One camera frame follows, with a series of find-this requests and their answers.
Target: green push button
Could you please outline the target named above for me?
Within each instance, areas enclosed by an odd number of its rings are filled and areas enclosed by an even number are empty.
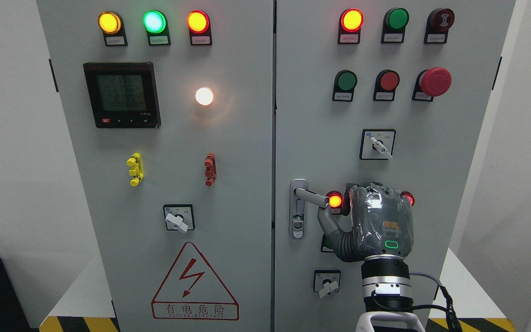
[[[409,23],[409,13],[403,8],[392,9],[386,18],[386,25],[392,30],[400,30]]]
[[[324,245],[325,245],[327,248],[333,249],[333,244],[331,243],[331,240],[329,240],[329,238],[325,238],[325,243],[324,243]]]
[[[387,247],[387,248],[391,248],[391,249],[398,249],[399,248],[399,243],[397,241],[385,241],[384,242],[384,245]]]
[[[356,75],[351,71],[346,71],[339,76],[337,85],[344,91],[350,91],[356,86],[356,82],[358,82]]]

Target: white indicator light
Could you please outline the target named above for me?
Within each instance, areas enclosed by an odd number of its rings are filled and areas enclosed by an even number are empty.
[[[208,106],[214,100],[214,93],[210,88],[203,87],[196,91],[196,101],[202,106]]]

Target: gray metal panel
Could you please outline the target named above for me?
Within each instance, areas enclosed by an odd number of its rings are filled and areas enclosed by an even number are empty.
[[[380,44],[388,9],[409,11],[404,44]],[[309,204],[302,240],[288,232],[290,181],[305,178],[322,194],[345,183],[380,181],[416,198],[411,271],[440,275],[466,176],[497,70],[514,0],[278,0],[276,146],[276,331],[353,330],[364,311],[360,263],[319,252],[322,232]],[[341,13],[356,7],[365,23],[360,45],[337,45]],[[455,24],[445,45],[424,45],[425,23],[451,8]],[[419,72],[442,66],[451,89],[432,103],[411,101]],[[338,71],[358,75],[354,102],[331,101]],[[396,70],[394,102],[372,101],[377,74]],[[396,130],[394,159],[359,160],[364,128]],[[350,222],[342,218],[347,230]],[[312,290],[315,269],[340,269],[339,293]],[[435,286],[413,278],[415,303],[431,303]],[[416,312],[422,322],[425,311]]]
[[[270,330],[272,2],[39,0],[65,117],[116,315],[124,332]],[[142,15],[161,10],[171,46],[147,44]],[[187,14],[211,18],[213,46],[189,44]],[[127,47],[106,47],[97,17],[120,13]],[[152,61],[162,126],[95,128],[82,64]],[[215,93],[210,107],[197,88]],[[130,187],[126,160],[142,154],[145,179]],[[204,185],[215,153],[218,179]],[[167,232],[164,204],[194,205],[196,229]],[[240,304],[239,321],[156,320],[151,300],[192,241]],[[207,294],[202,280],[193,291]]]

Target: black and yellow tape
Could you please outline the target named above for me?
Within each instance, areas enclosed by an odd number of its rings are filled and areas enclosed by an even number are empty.
[[[463,332],[516,332],[508,319],[459,319]],[[448,332],[446,319],[430,319],[425,332]]]
[[[459,319],[463,332],[515,332],[508,319]],[[40,332],[120,332],[118,320],[100,317],[49,316]],[[425,332],[448,332],[446,319],[430,319]]]
[[[115,318],[48,316],[40,332],[120,332],[120,327]]]

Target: green indicator light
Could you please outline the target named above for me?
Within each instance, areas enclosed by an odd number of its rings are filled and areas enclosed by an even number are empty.
[[[165,30],[167,21],[160,11],[148,11],[143,15],[143,25],[152,34],[158,34]]]
[[[358,79],[352,72],[345,72],[339,76],[339,79],[337,80],[337,85],[340,89],[344,91],[352,90],[354,86],[356,86],[356,82]]]
[[[397,241],[385,241],[384,242],[384,245],[387,247],[387,248],[391,248],[391,249],[398,249],[399,248],[399,243]]]
[[[386,24],[392,30],[400,30],[409,23],[409,13],[403,8],[393,9],[386,18]]]

